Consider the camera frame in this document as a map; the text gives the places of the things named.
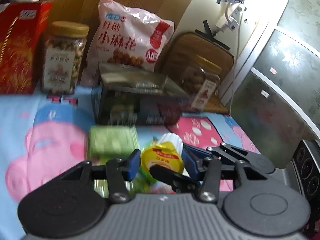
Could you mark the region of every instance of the jar of cookies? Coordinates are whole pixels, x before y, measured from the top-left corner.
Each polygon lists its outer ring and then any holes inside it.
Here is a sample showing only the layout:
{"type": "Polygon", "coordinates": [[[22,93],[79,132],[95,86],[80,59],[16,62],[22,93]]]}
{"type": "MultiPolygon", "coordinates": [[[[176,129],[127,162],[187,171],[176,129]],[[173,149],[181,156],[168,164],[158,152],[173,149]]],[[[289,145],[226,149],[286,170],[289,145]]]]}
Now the jar of cookies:
{"type": "Polygon", "coordinates": [[[66,21],[52,23],[45,43],[42,90],[52,94],[73,94],[89,26],[66,21]]]}
{"type": "Polygon", "coordinates": [[[178,85],[180,85],[185,92],[190,96],[195,96],[204,85],[206,80],[213,82],[213,92],[220,85],[219,74],[221,73],[221,68],[215,63],[199,56],[195,55],[193,60],[189,62],[187,67],[182,72],[179,80],[177,80],[178,85]]]}

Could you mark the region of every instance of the white cable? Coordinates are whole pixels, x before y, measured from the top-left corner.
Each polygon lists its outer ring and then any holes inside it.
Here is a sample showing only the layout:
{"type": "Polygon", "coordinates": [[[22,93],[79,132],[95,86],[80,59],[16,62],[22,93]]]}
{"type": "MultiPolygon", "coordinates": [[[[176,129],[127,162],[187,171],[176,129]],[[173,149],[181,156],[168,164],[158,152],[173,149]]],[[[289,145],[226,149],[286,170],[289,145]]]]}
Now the white cable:
{"type": "Polygon", "coordinates": [[[238,28],[238,42],[237,42],[237,54],[236,54],[236,61],[235,64],[233,66],[233,70],[232,70],[232,96],[231,96],[231,101],[230,101],[230,108],[229,108],[229,114],[231,115],[231,108],[232,108],[232,103],[233,103],[233,97],[235,95],[235,69],[238,63],[238,58],[239,58],[239,51],[240,51],[240,27],[241,27],[241,23],[242,23],[242,18],[243,18],[243,13],[241,14],[241,18],[240,18],[240,23],[239,23],[239,28],[238,28]]]}
{"type": "Polygon", "coordinates": [[[229,24],[232,24],[232,22],[230,21],[229,16],[228,16],[229,6],[230,6],[230,4],[228,3],[228,4],[227,4],[227,7],[226,7],[226,10],[224,11],[224,15],[226,16],[226,19],[227,19],[228,23],[229,23],[229,24]]]}

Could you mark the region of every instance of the green package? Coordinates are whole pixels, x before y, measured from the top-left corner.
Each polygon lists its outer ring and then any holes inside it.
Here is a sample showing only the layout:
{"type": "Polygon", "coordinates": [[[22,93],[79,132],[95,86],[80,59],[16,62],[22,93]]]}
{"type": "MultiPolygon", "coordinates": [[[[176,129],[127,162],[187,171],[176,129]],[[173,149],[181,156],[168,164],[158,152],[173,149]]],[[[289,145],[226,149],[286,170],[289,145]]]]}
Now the green package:
{"type": "Polygon", "coordinates": [[[100,164],[115,158],[126,158],[139,148],[135,126],[93,126],[88,137],[87,159],[100,164]]]}

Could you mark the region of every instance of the glass jar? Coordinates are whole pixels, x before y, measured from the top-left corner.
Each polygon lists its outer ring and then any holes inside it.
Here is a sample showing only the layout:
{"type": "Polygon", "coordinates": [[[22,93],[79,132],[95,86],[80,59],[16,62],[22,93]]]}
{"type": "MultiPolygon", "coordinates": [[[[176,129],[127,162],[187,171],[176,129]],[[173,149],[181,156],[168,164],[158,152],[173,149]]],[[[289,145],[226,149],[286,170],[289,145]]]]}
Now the glass jar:
{"type": "Polygon", "coordinates": [[[42,90],[51,94],[73,94],[89,26],[66,21],[52,23],[45,42],[42,90]]]}
{"type": "Polygon", "coordinates": [[[188,111],[202,111],[220,85],[218,75],[221,71],[215,63],[194,55],[186,65],[179,64],[173,67],[168,76],[193,99],[188,111]]]}
{"type": "Polygon", "coordinates": [[[195,55],[194,60],[190,61],[182,72],[178,85],[190,96],[195,97],[203,86],[204,81],[209,80],[215,83],[212,92],[214,93],[220,85],[218,76],[220,73],[221,68],[219,66],[199,55],[195,55]]]}

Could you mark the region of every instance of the sliding glass door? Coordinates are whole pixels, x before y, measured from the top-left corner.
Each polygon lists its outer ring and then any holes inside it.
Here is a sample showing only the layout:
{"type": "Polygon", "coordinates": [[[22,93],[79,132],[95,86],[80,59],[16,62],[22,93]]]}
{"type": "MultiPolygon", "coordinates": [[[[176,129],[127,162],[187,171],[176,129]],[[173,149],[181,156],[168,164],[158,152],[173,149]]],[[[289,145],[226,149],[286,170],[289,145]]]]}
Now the sliding glass door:
{"type": "Polygon", "coordinates": [[[319,51],[320,0],[289,0],[236,90],[231,115],[279,168],[300,140],[320,136],[319,51]]]}

